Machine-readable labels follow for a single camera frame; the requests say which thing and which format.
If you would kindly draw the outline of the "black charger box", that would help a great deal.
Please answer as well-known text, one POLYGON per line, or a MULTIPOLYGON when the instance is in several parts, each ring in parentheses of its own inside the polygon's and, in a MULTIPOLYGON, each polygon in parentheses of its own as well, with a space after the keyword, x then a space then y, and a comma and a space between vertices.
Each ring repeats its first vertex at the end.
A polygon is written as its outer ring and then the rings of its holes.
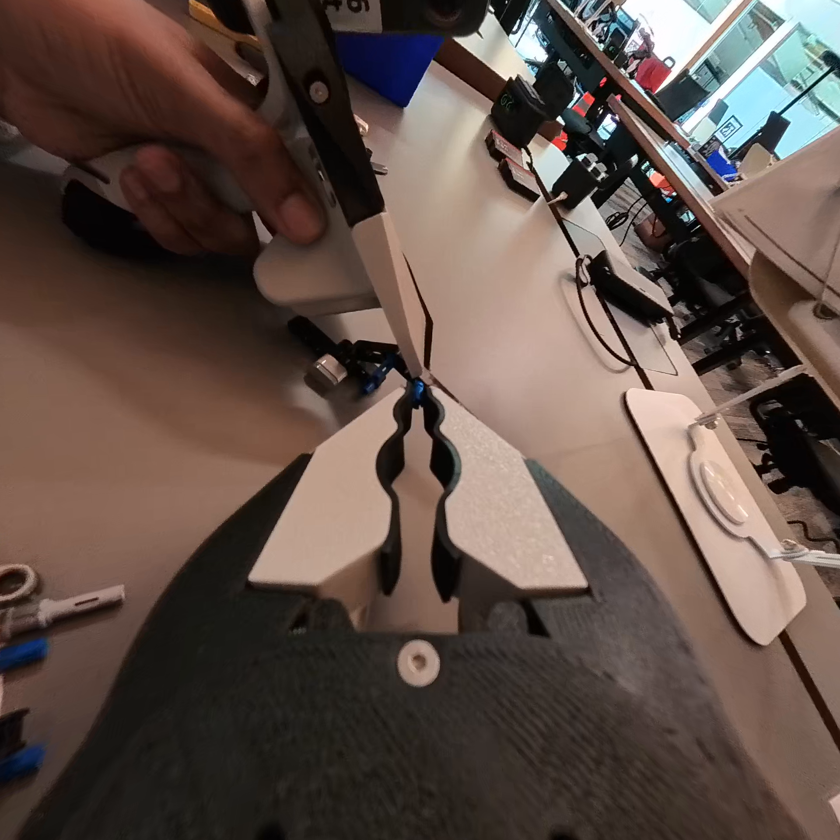
POLYGON ((572 103, 575 76, 565 64, 547 60, 535 77, 533 88, 543 102, 546 120, 556 120, 572 103))

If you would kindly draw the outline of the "wooden background desk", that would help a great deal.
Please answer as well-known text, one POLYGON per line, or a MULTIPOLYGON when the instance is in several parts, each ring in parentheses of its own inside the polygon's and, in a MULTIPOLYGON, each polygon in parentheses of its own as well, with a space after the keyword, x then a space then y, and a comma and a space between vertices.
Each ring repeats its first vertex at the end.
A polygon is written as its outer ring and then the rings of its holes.
POLYGON ((667 116, 651 94, 631 80, 603 53, 582 22, 561 2, 548 1, 548 6, 560 19, 565 29, 581 43, 581 47, 601 68, 599 78, 606 78, 607 83, 603 88, 599 88, 599 96, 605 98, 615 95, 620 98, 622 104, 655 131, 661 139, 670 140, 682 150, 688 151, 690 141, 685 132, 667 116))

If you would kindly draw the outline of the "blue storage bin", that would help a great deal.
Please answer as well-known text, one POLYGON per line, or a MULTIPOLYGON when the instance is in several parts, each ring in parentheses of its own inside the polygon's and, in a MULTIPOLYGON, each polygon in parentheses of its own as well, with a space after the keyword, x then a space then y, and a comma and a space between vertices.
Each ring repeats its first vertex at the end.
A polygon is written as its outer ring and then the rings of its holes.
POLYGON ((339 63, 351 77, 404 109, 432 64, 444 36, 338 33, 339 63))

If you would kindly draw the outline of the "black charger dock green display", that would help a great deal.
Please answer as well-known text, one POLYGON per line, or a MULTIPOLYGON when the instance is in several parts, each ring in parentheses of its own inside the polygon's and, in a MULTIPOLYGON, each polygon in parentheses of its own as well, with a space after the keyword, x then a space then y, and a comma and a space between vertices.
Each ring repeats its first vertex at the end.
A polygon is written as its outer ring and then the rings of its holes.
POLYGON ((547 121, 545 103, 522 75, 510 77, 490 109, 490 120, 499 135, 522 150, 547 121))

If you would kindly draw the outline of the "black power adapter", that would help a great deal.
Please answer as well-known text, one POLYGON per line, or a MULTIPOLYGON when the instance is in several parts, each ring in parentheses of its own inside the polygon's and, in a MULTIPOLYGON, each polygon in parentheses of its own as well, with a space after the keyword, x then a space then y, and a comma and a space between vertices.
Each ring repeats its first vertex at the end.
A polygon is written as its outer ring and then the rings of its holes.
POLYGON ((655 281, 615 261, 605 249, 589 258, 587 273, 604 299, 639 322, 656 324, 674 315, 664 291, 655 281))

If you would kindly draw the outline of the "black lego assembly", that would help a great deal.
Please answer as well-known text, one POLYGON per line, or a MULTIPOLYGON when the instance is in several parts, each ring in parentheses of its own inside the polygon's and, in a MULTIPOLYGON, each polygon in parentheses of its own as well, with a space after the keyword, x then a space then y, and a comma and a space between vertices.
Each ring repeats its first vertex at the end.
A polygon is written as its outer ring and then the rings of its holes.
POLYGON ((361 396, 370 396, 382 387, 390 373, 407 382, 411 380, 403 355, 394 343, 335 341, 302 316, 291 318, 287 330, 313 354, 314 361, 305 379, 318 393, 331 393, 341 385, 353 384, 361 396))

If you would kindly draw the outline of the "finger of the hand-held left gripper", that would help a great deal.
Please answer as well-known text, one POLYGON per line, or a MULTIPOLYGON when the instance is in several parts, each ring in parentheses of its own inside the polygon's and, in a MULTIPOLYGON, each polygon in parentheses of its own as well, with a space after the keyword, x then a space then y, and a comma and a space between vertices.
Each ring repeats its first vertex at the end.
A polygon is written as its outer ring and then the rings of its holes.
POLYGON ((386 211, 353 227, 341 211, 331 213, 325 235, 308 246, 274 237, 254 279, 269 302, 309 318, 383 310, 409 375, 425 373, 426 312, 386 211))

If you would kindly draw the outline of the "black battery charger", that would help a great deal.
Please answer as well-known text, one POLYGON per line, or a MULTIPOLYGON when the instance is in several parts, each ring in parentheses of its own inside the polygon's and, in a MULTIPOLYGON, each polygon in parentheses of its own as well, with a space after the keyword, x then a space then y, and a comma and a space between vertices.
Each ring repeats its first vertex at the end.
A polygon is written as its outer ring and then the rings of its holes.
POLYGON ((551 189, 551 204, 573 210, 589 198, 606 177, 606 168, 592 155, 573 159, 551 189))

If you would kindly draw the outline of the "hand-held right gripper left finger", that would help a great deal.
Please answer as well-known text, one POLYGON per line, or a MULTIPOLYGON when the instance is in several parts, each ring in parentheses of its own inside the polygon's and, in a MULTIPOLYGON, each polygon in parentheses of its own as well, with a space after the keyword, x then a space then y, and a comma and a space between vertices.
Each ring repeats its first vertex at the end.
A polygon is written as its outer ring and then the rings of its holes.
POLYGON ((252 587, 338 602, 356 628, 366 624, 402 568, 393 485, 405 466, 413 409, 409 385, 313 451, 248 574, 252 587))

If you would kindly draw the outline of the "person's left hand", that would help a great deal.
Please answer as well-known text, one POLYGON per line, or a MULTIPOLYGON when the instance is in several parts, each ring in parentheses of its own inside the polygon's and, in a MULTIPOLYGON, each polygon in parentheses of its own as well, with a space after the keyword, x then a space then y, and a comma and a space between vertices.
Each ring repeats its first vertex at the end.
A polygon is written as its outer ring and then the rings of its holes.
POLYGON ((252 256, 252 217, 220 203, 171 145, 234 176, 262 222, 297 245, 326 228, 256 90, 146 2, 2 2, 2 120, 68 162, 138 144, 120 178, 140 225, 164 249, 252 256))

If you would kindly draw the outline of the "white monitor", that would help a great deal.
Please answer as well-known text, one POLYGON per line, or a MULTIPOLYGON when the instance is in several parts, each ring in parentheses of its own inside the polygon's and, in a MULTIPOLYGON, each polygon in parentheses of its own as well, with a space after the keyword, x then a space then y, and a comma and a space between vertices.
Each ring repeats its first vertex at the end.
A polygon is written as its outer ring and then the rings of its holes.
POLYGON ((839 129, 730 187, 716 215, 812 299, 812 320, 838 344, 839 129))

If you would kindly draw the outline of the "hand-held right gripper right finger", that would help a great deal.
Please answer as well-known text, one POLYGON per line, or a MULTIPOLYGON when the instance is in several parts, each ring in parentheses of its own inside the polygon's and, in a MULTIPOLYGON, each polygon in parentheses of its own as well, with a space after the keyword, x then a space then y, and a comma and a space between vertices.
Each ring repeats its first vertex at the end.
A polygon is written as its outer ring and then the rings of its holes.
POLYGON ((586 593, 589 583, 524 455, 441 388, 424 394, 438 500, 432 570, 459 615, 586 593))

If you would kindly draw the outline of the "red bag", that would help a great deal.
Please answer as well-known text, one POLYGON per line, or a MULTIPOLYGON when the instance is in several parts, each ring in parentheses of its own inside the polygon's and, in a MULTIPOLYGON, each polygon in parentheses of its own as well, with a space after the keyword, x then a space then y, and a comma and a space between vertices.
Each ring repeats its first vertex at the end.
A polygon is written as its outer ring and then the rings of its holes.
POLYGON ((636 67, 633 78, 640 88, 655 94, 665 84, 675 63, 671 56, 665 59, 655 55, 647 56, 636 67))

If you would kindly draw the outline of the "black office chair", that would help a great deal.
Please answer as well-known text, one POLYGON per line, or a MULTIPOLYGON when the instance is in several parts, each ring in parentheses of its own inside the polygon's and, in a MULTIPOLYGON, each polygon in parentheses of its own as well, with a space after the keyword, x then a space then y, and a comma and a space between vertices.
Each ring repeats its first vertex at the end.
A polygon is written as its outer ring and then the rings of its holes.
POLYGON ((777 496, 794 488, 809 490, 838 512, 839 454, 833 440, 815 436, 775 398, 757 397, 749 410, 765 438, 761 464, 755 469, 761 476, 780 473, 768 483, 769 490, 777 496))
POLYGON ((681 345, 721 329, 732 318, 746 327, 760 315, 747 281, 707 234, 668 245, 662 273, 672 291, 671 304, 688 311, 688 321, 679 327, 681 345))

